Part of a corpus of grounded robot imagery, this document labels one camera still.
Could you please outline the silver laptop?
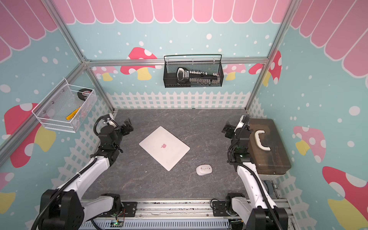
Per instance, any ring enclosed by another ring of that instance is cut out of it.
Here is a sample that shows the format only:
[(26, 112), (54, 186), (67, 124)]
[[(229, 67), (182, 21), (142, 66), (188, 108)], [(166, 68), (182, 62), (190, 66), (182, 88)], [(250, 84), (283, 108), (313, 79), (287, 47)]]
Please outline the silver laptop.
[(190, 147), (162, 126), (149, 134), (139, 145), (167, 171), (190, 151)]

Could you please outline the white wireless mouse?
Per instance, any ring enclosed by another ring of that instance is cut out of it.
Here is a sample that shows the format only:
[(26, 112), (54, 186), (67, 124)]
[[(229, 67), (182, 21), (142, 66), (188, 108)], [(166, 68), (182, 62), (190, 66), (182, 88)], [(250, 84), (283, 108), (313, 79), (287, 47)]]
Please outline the white wireless mouse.
[(213, 172), (212, 167), (209, 164), (200, 165), (196, 168), (196, 173), (200, 176), (208, 175)]

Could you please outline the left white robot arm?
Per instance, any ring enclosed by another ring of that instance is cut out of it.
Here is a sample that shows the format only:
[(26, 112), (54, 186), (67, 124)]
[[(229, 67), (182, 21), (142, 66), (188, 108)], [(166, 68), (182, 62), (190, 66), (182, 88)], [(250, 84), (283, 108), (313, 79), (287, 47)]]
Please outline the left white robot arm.
[(130, 119), (118, 124), (111, 114), (101, 116), (93, 127), (100, 139), (100, 146), (90, 161), (71, 179), (56, 189), (43, 193), (40, 211), (32, 225), (33, 230), (77, 230), (80, 226), (101, 214), (118, 217), (125, 212), (118, 194), (105, 193), (98, 198), (82, 200), (84, 193), (93, 182), (123, 153), (122, 138), (134, 130)]

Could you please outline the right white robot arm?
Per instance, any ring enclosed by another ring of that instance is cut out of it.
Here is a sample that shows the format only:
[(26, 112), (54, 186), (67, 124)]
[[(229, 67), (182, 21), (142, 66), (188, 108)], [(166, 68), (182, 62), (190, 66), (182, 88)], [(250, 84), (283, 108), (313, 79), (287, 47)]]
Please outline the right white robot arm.
[(235, 126), (227, 123), (222, 133), (231, 140), (228, 164), (241, 178), (248, 197), (241, 193), (226, 196), (224, 211), (239, 217), (230, 230), (286, 230), (288, 214), (277, 206), (262, 183), (261, 176), (280, 176), (291, 168), (285, 147), (271, 119), (243, 115)]

